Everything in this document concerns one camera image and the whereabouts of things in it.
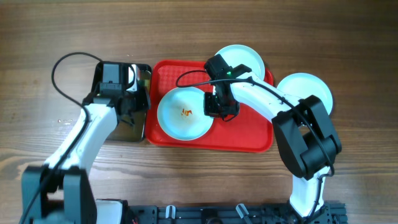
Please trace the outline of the light blue plate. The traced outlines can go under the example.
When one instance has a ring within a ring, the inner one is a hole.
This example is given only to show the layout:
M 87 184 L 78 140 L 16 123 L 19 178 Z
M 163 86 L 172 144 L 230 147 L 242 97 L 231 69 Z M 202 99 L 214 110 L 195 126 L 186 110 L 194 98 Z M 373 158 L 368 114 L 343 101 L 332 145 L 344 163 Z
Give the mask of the light blue plate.
M 318 97 L 329 115 L 333 110 L 333 96 L 327 84 L 309 73 L 293 73 L 283 78 L 277 89 L 289 95 L 307 98 L 310 95 Z
M 213 118 L 204 113 L 205 92 L 199 88 L 174 88 L 161 99 L 157 120 L 171 138 L 192 141 L 205 135 Z
M 252 48 L 246 45 L 233 44 L 223 47 L 216 54 L 220 54 L 229 66 L 236 67 L 243 64 L 249 67 L 261 80 L 265 79 L 265 63 Z

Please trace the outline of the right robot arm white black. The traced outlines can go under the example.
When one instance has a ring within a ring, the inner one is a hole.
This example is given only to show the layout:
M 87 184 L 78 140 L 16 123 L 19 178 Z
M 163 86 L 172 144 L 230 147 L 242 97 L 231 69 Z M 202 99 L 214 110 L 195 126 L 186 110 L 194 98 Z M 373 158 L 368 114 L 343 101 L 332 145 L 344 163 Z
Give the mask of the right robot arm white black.
M 290 206 L 305 222 L 314 220 L 323 203 L 324 180 L 333 176 L 333 164 L 342 145 L 322 101 L 291 96 L 258 79 L 245 65 L 204 66 L 214 86 L 205 95 L 205 114 L 225 118 L 248 105 L 273 125 L 279 155 L 294 178 Z

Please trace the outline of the light blue plate front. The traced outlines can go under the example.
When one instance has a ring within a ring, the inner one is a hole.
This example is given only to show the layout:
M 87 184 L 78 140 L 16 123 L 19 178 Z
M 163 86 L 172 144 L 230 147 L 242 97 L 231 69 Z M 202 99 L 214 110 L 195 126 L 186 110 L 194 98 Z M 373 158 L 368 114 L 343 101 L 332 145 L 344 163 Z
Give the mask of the light blue plate front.
M 289 95 L 307 98 L 310 95 L 318 97 L 329 115 L 333 110 L 333 96 L 327 84 L 309 73 L 293 73 L 283 78 L 277 89 Z

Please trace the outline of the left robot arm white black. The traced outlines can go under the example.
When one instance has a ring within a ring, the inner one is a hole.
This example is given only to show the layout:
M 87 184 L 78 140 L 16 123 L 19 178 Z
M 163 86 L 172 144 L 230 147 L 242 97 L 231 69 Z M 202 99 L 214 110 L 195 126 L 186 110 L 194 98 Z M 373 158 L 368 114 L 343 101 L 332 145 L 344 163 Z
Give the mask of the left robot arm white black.
M 148 92 L 90 93 L 80 106 L 80 117 L 62 145 L 42 166 L 24 171 L 21 223 L 132 223 L 125 200 L 94 198 L 88 175 L 121 117 L 149 109 Z

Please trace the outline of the green scouring sponge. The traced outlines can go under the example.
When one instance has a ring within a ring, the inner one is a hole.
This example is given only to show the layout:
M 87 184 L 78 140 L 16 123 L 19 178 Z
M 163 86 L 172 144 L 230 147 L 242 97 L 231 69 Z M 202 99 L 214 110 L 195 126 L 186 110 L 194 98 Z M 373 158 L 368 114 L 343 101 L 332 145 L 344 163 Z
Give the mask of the green scouring sponge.
M 150 90 L 151 77 L 152 77 L 152 74 L 150 71 L 141 70 L 139 79 L 138 79 L 139 86 L 145 87 L 147 90 Z

